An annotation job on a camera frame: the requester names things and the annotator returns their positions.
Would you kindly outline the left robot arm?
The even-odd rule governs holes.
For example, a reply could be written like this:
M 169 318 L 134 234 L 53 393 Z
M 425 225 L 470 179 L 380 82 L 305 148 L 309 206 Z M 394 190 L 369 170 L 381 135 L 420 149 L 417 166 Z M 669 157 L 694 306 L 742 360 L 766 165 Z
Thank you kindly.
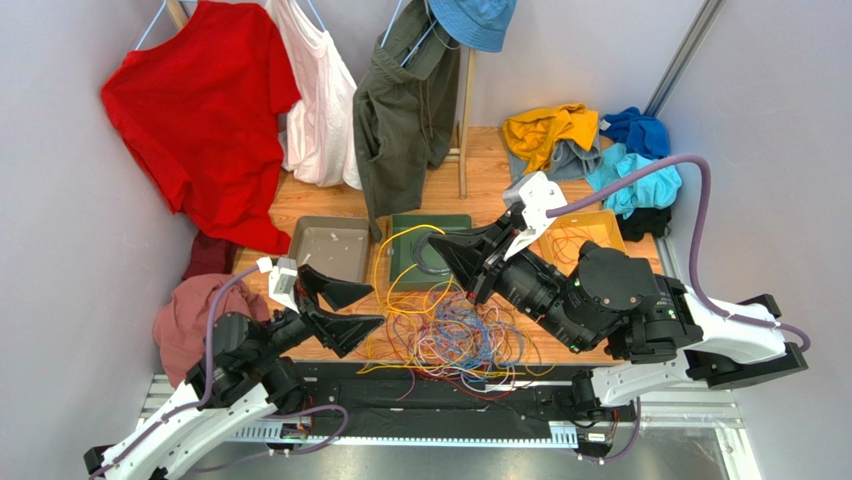
M 154 414 L 125 439 L 84 455 L 92 479 L 179 479 L 211 450 L 261 419 L 306 419 L 346 408 L 308 402 L 304 376 L 287 352 L 315 338 L 343 358 L 386 319 L 346 314 L 373 286 L 329 277 L 309 265 L 265 257 L 227 281 L 220 302 L 246 276 L 267 276 L 270 296 L 283 311 L 260 322 L 237 312 L 211 311 L 204 353 Z

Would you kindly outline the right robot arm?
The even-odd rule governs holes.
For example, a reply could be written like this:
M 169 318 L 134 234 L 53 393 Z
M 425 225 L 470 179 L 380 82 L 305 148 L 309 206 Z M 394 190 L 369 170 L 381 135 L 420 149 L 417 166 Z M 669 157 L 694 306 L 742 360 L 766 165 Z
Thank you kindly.
M 570 351 L 602 348 L 613 358 L 611 367 L 572 377 L 569 403 L 578 413 L 622 407 L 679 383 L 737 389 L 808 367 L 803 349 L 784 337 L 769 295 L 711 307 L 643 258 L 587 241 L 566 274 L 529 250 L 511 252 L 516 238 L 503 216 L 426 240 L 471 303 L 499 296 Z

